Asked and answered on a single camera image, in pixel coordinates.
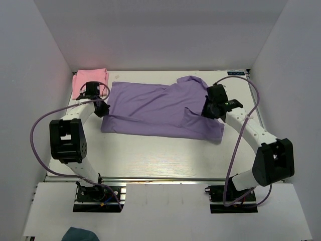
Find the purple t shirt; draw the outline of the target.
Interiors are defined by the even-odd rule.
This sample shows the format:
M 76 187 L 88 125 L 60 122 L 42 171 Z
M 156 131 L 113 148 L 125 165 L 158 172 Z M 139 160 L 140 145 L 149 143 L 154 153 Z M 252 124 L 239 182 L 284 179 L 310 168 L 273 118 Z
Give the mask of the purple t shirt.
M 102 133 L 186 138 L 221 143 L 224 124 L 201 115 L 207 84 L 196 76 L 172 85 L 114 82 Z

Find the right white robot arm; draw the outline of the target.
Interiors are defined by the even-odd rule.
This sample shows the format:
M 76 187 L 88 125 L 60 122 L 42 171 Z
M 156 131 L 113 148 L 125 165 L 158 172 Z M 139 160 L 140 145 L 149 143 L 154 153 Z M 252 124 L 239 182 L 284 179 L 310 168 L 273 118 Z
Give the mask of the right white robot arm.
M 228 99 L 223 85 L 207 88 L 202 116 L 221 119 L 237 131 L 255 153 L 250 170 L 229 178 L 232 184 L 227 186 L 226 193 L 230 199 L 238 200 L 246 189 L 265 187 L 294 175 L 292 142 L 277 138 L 250 119 L 239 101 Z

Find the pink t shirt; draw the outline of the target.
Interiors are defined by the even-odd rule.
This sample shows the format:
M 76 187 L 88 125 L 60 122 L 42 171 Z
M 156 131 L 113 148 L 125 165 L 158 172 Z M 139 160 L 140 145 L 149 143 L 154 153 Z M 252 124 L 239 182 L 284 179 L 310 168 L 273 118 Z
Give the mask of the pink t shirt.
M 75 100 L 82 91 L 85 90 L 85 86 L 81 89 L 85 83 L 90 81 L 97 81 L 108 85 L 109 73 L 107 69 L 94 69 L 94 70 L 78 70 L 72 79 L 72 99 Z

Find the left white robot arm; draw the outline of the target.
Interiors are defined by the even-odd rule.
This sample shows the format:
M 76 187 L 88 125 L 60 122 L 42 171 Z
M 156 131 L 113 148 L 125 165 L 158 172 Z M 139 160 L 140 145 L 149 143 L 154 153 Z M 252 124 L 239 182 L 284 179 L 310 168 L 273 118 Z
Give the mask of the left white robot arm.
M 90 81 L 80 88 L 76 105 L 61 118 L 49 124 L 51 156 L 69 167 L 77 176 L 80 186 L 89 187 L 94 200 L 105 197 L 106 188 L 101 185 L 101 176 L 87 158 L 88 145 L 83 129 L 91 115 L 99 118 L 109 114 L 110 105 L 101 97 L 100 89 L 109 88 L 100 82 Z

